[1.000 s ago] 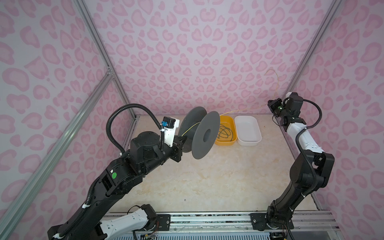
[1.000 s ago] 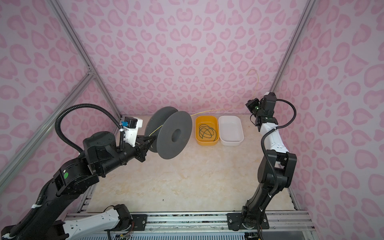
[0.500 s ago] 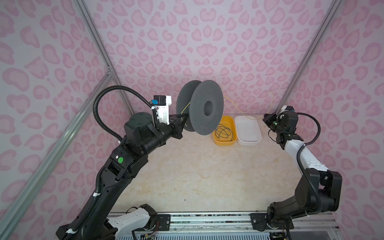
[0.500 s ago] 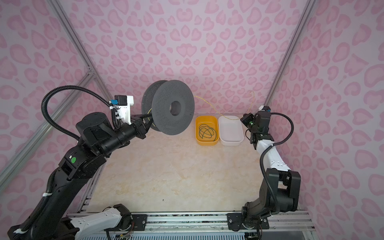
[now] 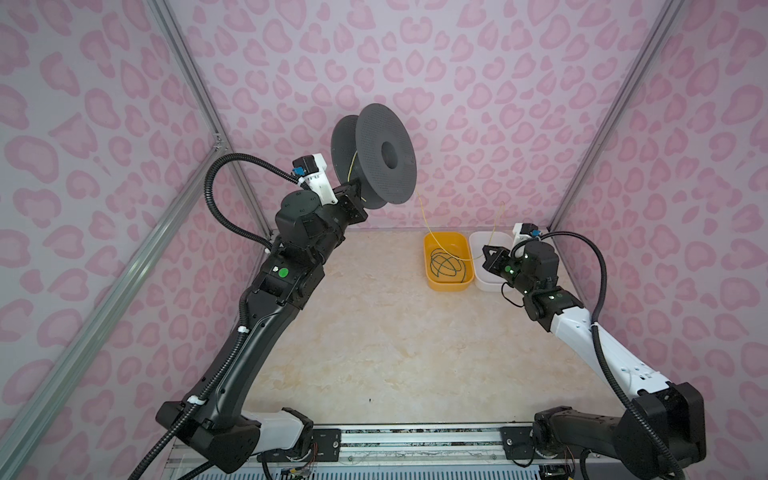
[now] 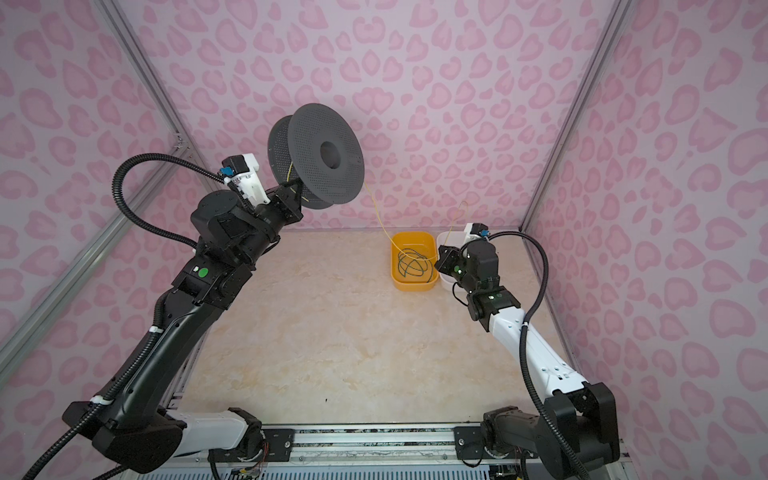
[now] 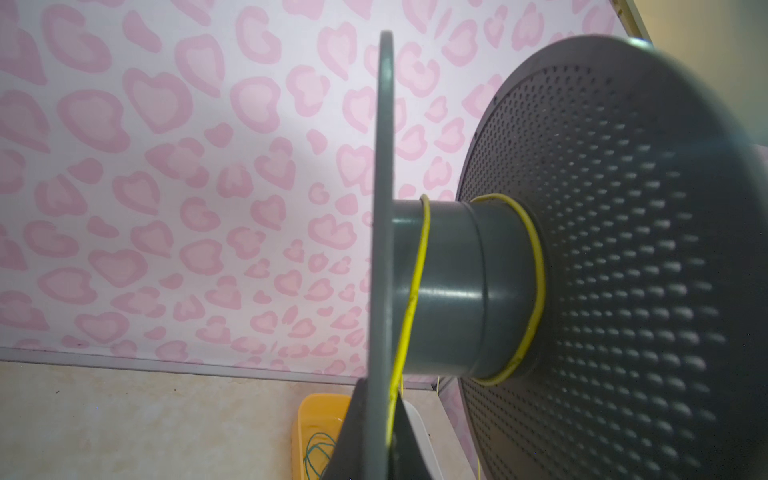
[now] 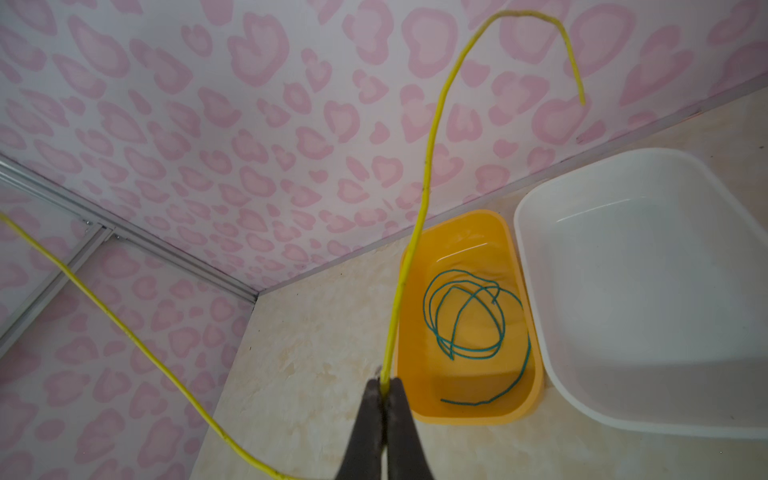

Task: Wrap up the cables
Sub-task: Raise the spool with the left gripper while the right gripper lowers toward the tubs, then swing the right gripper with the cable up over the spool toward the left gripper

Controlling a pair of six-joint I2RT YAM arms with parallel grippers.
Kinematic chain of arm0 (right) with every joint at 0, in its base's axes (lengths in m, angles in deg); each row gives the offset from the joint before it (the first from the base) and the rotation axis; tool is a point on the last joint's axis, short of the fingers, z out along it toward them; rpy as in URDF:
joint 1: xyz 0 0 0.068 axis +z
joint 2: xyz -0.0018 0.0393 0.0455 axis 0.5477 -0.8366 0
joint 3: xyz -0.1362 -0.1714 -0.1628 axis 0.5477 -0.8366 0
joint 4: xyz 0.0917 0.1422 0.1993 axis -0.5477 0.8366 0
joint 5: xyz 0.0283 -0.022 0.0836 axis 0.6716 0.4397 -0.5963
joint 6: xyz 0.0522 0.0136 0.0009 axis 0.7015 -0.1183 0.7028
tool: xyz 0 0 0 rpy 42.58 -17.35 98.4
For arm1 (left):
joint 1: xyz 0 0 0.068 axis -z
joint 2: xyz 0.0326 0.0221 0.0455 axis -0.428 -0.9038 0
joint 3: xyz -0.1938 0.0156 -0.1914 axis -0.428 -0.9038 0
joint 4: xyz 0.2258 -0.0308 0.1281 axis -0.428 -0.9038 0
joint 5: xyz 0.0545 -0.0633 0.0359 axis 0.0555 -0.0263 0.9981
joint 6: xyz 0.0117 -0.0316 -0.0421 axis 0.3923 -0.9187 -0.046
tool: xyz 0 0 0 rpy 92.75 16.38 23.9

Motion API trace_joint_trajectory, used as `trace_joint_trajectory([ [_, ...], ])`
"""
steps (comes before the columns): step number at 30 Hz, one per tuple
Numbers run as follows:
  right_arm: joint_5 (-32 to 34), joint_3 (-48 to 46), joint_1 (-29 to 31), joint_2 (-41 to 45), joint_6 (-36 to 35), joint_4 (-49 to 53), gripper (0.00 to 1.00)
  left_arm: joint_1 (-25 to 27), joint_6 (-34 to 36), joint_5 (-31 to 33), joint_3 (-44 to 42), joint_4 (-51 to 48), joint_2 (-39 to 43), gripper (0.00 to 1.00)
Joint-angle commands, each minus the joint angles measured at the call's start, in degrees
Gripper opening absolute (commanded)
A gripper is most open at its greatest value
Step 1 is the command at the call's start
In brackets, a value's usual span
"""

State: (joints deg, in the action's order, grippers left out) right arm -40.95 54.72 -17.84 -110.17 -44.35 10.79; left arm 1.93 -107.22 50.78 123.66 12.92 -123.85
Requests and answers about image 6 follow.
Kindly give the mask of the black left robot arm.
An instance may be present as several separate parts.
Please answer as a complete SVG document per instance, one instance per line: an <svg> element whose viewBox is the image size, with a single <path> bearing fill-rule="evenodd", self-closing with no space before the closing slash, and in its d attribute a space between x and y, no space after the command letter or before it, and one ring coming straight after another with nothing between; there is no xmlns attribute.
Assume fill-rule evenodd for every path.
<svg viewBox="0 0 768 480"><path fill-rule="evenodd" d="M257 207L232 190L203 197L191 214L199 233L194 256L158 298L147 333L116 375L91 401L66 409L65 439L81 435L104 457L137 473L205 450L230 451L246 461L262 455L261 423L245 410L172 413L161 400L200 339L251 278L259 257L279 242L283 227L301 218L296 187L270 190L266 203Z"/></svg>

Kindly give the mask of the dark grey cable spool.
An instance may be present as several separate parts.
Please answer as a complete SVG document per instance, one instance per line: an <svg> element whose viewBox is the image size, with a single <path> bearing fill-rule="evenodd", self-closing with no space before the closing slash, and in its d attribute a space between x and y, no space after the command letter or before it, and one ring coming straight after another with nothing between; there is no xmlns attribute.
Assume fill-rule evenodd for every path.
<svg viewBox="0 0 768 480"><path fill-rule="evenodd" d="M301 188L305 208L349 203L363 188L360 143L346 120L326 105L306 104L278 120L268 137L267 155L278 184Z"/></svg>

